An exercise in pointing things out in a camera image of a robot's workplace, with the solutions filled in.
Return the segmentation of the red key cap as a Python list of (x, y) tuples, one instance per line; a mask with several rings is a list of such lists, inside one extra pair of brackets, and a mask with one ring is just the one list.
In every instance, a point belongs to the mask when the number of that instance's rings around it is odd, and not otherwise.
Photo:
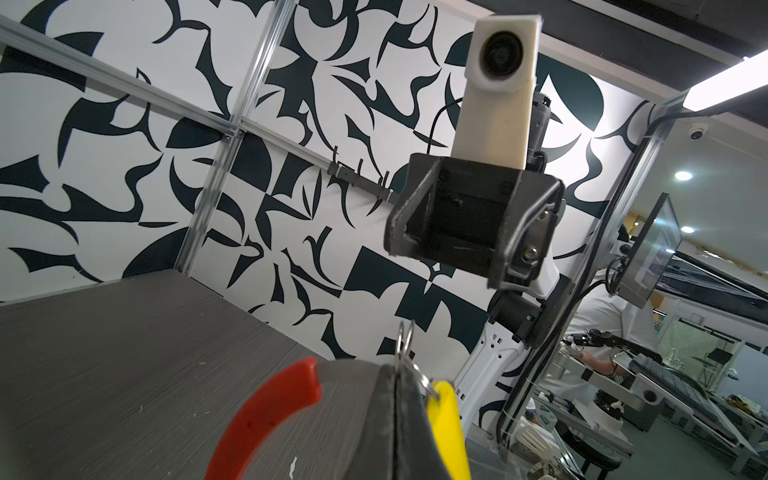
[(243, 403), (216, 446), (207, 479), (242, 478), (270, 434), (293, 414), (321, 399), (316, 367), (316, 359), (302, 359), (273, 375)]

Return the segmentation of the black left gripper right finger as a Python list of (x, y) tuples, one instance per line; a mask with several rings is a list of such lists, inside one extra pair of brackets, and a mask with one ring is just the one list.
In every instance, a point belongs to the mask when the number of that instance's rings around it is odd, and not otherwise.
[(395, 383), (395, 479), (449, 479), (426, 411), (426, 402), (413, 372), (398, 369)]

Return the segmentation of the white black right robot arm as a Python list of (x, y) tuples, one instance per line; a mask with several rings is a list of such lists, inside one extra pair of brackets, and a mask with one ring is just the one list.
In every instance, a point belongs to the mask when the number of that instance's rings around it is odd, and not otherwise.
[(549, 253), (565, 209), (563, 182), (544, 172), (550, 105), (534, 94), (521, 170), (412, 154), (386, 222), (389, 254), (484, 277), (493, 292), (480, 338), (453, 381), (464, 431), (503, 371), (544, 344), (573, 285)]

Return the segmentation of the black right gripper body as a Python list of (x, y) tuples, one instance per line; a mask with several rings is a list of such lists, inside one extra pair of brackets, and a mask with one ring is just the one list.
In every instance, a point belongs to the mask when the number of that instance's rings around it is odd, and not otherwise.
[(442, 157), (426, 251), (432, 260), (488, 279), (502, 215), (521, 173)]

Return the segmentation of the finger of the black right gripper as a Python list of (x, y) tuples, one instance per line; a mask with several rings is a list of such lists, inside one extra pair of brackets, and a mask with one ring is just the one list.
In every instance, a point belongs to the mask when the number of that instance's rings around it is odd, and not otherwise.
[(549, 248), (560, 217), (564, 184), (521, 173), (502, 215), (488, 271), (492, 290), (552, 291), (559, 271)]
[(405, 186), (384, 229), (383, 245), (390, 255), (411, 258), (424, 255), (442, 161), (438, 156), (411, 155)]

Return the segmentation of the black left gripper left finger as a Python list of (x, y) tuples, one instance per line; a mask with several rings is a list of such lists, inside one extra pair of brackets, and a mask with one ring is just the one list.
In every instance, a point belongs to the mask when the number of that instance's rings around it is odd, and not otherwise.
[(361, 435), (344, 479), (394, 479), (396, 473), (396, 368), (382, 366)]

